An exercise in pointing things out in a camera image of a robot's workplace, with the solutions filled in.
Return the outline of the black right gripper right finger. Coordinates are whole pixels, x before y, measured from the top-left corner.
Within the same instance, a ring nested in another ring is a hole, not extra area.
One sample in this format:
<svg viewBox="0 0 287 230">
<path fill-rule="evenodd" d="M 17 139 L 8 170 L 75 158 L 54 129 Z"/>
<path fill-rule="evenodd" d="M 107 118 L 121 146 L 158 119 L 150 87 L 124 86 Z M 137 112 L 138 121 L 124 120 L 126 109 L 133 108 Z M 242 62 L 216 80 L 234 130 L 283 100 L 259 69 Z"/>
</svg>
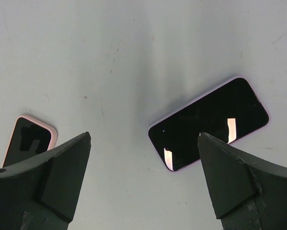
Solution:
<svg viewBox="0 0 287 230">
<path fill-rule="evenodd" d="M 198 150 L 212 206 L 225 230 L 287 230 L 287 168 L 208 133 Z"/>
</svg>

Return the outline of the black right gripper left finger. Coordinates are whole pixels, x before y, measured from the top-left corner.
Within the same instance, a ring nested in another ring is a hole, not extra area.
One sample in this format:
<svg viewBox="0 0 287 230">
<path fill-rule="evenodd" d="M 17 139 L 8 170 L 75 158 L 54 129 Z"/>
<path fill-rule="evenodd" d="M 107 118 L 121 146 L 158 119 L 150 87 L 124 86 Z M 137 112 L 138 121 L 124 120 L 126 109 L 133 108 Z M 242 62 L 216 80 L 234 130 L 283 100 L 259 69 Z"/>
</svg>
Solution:
<svg viewBox="0 0 287 230">
<path fill-rule="evenodd" d="M 0 168 L 0 230 L 66 230 L 91 150 L 89 132 Z"/>
</svg>

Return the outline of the phone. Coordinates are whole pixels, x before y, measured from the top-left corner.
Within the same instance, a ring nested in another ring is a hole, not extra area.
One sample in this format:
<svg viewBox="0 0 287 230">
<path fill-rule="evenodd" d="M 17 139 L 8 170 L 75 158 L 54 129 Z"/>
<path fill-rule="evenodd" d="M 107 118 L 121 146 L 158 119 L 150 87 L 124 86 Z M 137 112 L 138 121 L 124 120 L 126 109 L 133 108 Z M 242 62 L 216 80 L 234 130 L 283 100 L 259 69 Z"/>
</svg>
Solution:
<svg viewBox="0 0 287 230">
<path fill-rule="evenodd" d="M 53 149 L 56 141 L 54 127 L 30 115 L 22 115 L 15 122 L 2 166 L 10 166 Z"/>
<path fill-rule="evenodd" d="M 268 122 L 269 114 L 249 82 L 236 76 L 152 124 L 148 136 L 165 167 L 176 172 L 200 159 L 201 133 L 230 144 Z"/>
</svg>

